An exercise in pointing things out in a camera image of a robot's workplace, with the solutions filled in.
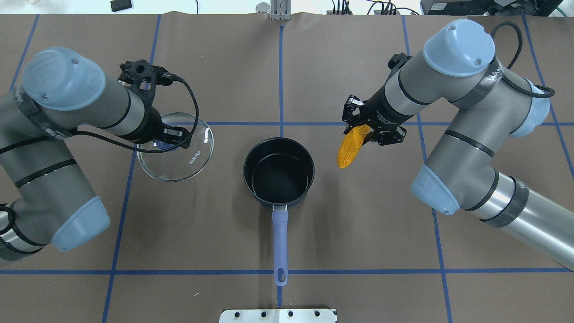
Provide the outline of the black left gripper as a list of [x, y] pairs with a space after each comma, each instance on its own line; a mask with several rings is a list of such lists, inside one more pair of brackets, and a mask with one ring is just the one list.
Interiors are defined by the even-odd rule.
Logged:
[[166, 125], [152, 106], [156, 86], [170, 86], [181, 78], [145, 60], [127, 61], [120, 68], [118, 80], [127, 84], [129, 107], [117, 123], [117, 136], [135, 144], [159, 140], [188, 147], [190, 131]]

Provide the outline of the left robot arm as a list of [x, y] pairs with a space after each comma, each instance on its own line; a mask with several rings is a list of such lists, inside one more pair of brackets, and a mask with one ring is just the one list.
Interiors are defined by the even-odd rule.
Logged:
[[[156, 86], [186, 84], [147, 61], [120, 65], [118, 79], [66, 47], [49, 47], [27, 64], [22, 82], [1, 96], [1, 166], [20, 198], [1, 205], [1, 265], [18, 262], [52, 244], [66, 252], [100, 235], [110, 219], [65, 140], [85, 135], [86, 124], [125, 141], [118, 146], [149, 153], [188, 148], [194, 130], [170, 126], [152, 106]], [[152, 141], [159, 150], [137, 149]]]

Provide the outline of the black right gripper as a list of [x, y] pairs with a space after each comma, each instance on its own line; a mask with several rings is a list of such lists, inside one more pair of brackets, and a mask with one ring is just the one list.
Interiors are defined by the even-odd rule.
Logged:
[[387, 83], [393, 76], [397, 76], [400, 68], [411, 57], [405, 53], [394, 54], [388, 61], [389, 76], [383, 86], [371, 98], [360, 100], [355, 95], [349, 95], [343, 105], [342, 121], [346, 124], [343, 134], [349, 134], [356, 127], [369, 125], [372, 129], [363, 139], [362, 145], [375, 142], [380, 146], [402, 143], [407, 130], [402, 127], [409, 116], [398, 113], [392, 108], [386, 98]]

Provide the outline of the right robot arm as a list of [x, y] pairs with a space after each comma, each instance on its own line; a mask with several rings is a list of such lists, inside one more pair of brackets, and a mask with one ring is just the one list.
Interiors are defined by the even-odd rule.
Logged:
[[493, 35], [467, 19], [449, 22], [419, 53], [396, 54], [388, 66], [390, 75], [371, 98], [348, 97], [344, 134], [367, 126], [358, 145], [400, 143], [403, 123], [447, 100], [458, 112], [412, 182], [412, 194], [446, 215], [468, 211], [572, 270], [572, 211], [491, 166], [508, 137], [528, 135], [545, 121], [553, 90], [505, 67]]

